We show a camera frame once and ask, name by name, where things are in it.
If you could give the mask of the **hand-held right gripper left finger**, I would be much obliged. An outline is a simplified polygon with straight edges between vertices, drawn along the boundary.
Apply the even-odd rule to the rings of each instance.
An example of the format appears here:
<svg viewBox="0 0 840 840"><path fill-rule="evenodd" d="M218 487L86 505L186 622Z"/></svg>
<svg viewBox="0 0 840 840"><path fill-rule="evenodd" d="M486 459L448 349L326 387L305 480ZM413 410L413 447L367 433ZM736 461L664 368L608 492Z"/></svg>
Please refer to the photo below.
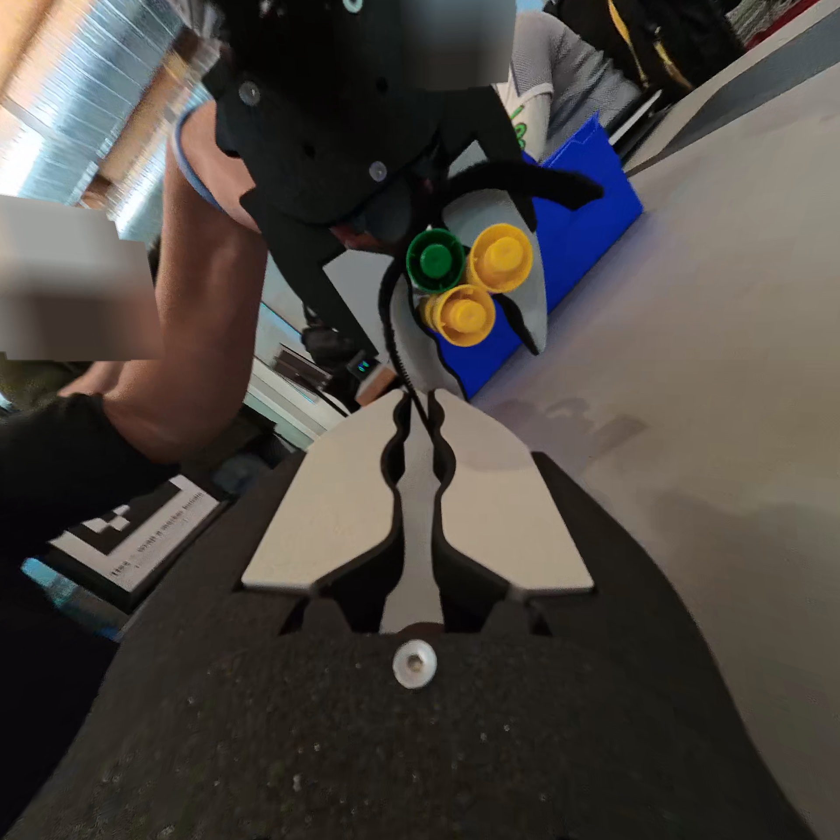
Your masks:
<svg viewBox="0 0 840 840"><path fill-rule="evenodd" d="M412 401L384 397L308 448L241 577L247 590L312 595L402 526L398 483Z"/></svg>

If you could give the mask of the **silver ventilation duct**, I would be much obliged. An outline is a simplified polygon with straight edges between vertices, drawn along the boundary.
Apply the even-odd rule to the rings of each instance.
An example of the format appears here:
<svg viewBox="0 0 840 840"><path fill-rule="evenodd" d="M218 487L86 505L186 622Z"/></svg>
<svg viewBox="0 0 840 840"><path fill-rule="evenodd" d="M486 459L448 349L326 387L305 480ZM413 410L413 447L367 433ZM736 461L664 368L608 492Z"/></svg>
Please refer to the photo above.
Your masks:
<svg viewBox="0 0 840 840"><path fill-rule="evenodd" d="M169 2L2 2L1 193L159 234L165 149L212 43Z"/></svg>

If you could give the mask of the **light blue wristband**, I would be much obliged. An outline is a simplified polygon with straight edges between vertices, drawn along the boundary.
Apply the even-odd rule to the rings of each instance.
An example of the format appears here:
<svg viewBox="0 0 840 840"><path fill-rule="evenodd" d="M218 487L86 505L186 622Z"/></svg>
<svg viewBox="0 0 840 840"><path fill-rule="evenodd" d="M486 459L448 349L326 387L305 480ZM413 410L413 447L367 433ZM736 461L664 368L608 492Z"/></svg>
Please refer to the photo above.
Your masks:
<svg viewBox="0 0 840 840"><path fill-rule="evenodd" d="M171 146L187 183L206 203L229 215L224 203L228 158L217 147L216 116L215 101L184 112L175 125Z"/></svg>

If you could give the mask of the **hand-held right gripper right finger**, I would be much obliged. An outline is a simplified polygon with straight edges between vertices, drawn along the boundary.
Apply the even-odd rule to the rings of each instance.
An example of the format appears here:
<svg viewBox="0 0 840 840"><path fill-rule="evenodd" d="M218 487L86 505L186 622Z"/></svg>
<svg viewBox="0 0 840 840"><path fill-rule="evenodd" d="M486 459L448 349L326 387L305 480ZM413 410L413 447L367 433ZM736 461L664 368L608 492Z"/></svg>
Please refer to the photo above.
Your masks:
<svg viewBox="0 0 840 840"><path fill-rule="evenodd" d="M428 396L434 441L435 572L464 580L464 601L591 592L583 562L530 449L444 390Z"/></svg>

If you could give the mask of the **green white dry-erase marker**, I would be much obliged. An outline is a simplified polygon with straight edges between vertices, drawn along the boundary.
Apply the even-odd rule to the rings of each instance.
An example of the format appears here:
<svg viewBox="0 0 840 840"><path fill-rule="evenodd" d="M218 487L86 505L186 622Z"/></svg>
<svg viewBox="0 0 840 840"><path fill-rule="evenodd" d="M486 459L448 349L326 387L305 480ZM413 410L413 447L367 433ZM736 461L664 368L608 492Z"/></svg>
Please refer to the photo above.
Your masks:
<svg viewBox="0 0 840 840"><path fill-rule="evenodd" d="M429 227L409 244L405 265L407 276L416 289L428 295L443 293L464 279L466 252L449 230Z"/></svg>

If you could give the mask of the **wooden table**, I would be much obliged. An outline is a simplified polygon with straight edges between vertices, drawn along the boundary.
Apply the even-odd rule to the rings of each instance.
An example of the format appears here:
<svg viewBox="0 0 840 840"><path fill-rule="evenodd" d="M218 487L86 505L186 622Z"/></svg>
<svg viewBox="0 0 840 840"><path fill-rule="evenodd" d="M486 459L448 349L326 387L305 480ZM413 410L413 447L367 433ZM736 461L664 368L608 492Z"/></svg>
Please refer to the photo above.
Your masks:
<svg viewBox="0 0 840 840"><path fill-rule="evenodd" d="M365 407L387 393L403 388L402 379L388 364L381 364L360 383L354 400L359 407Z"/></svg>

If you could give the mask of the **person's black shirt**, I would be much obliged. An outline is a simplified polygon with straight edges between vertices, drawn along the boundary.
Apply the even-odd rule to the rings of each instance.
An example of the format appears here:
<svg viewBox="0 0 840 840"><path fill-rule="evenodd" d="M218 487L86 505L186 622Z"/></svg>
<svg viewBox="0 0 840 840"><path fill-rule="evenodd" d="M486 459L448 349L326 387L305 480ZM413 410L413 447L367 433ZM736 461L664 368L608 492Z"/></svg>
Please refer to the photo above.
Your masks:
<svg viewBox="0 0 840 840"><path fill-rule="evenodd" d="M155 490L204 435L184 407L114 394L59 398L2 421L3 835L63 760L118 649L56 608L24 561Z"/></svg>

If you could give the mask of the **black white marker sign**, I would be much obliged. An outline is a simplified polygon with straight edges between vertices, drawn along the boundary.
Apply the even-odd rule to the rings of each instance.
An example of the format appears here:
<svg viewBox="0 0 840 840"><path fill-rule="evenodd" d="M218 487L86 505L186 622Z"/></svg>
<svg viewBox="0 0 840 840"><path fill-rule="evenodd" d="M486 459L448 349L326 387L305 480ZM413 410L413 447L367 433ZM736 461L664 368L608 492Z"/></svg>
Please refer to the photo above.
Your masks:
<svg viewBox="0 0 840 840"><path fill-rule="evenodd" d="M184 476L64 531L41 560L124 613L132 613L183 551L228 506Z"/></svg>

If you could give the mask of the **blue plastic bin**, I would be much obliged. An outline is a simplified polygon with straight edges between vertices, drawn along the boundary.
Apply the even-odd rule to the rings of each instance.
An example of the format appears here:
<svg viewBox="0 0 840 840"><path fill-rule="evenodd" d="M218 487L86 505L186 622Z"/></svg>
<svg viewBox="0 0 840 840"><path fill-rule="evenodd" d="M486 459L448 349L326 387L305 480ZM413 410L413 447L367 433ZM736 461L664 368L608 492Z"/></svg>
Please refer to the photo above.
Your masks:
<svg viewBox="0 0 840 840"><path fill-rule="evenodd" d="M601 188L597 198L576 209L543 197L532 199L549 316L642 215L644 207L596 116L539 168L549 174L583 175ZM517 348L526 347L501 308L501 294L491 296L497 310L496 325L483 343L462 349L443 340L444 359L462 381L466 400L499 372Z"/></svg>

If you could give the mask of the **person's left forearm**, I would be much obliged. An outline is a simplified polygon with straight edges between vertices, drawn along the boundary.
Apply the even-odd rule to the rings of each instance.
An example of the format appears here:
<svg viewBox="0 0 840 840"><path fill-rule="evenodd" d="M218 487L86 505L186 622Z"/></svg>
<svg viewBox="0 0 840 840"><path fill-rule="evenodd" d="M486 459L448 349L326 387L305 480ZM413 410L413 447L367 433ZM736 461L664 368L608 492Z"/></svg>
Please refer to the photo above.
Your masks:
<svg viewBox="0 0 840 840"><path fill-rule="evenodd" d="M121 435L160 464L193 456L238 414L253 367L268 250L261 235L212 207L166 154L156 305L159 360L97 364L59 392L102 394Z"/></svg>

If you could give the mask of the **black yellow backpack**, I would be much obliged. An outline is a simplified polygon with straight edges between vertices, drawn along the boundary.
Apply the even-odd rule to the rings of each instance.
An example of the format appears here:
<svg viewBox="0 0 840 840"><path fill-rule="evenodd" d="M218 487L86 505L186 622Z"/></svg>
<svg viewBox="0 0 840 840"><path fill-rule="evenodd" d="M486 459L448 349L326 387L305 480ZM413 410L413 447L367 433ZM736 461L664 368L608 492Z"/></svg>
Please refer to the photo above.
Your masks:
<svg viewBox="0 0 840 840"><path fill-rule="evenodd" d="M624 76L675 103L744 56L729 2L549 1L558 18Z"/></svg>

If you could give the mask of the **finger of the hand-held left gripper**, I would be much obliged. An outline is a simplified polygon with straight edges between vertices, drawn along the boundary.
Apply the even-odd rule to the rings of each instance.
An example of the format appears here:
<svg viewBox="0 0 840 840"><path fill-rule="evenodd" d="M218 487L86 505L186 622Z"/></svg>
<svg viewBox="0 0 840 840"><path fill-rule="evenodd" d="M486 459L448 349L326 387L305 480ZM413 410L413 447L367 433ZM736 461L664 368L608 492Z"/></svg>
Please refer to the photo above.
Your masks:
<svg viewBox="0 0 840 840"><path fill-rule="evenodd" d="M392 257L387 255L348 250L330 261L324 272L373 342L378 360L394 368L378 309L380 285L391 263ZM462 381L445 361L444 342L422 322L418 302L407 278L400 276L391 303L392 325L395 346L409 379L418 392L443 389L465 399Z"/></svg>
<svg viewBox="0 0 840 840"><path fill-rule="evenodd" d="M516 204L505 192L480 191L449 204L443 219L464 246L473 246L479 234L491 224L511 224L524 233L533 251L532 267L518 289L501 293L500 305L520 341L533 355L539 355L545 349L548 330L543 261L537 236L527 226Z"/></svg>

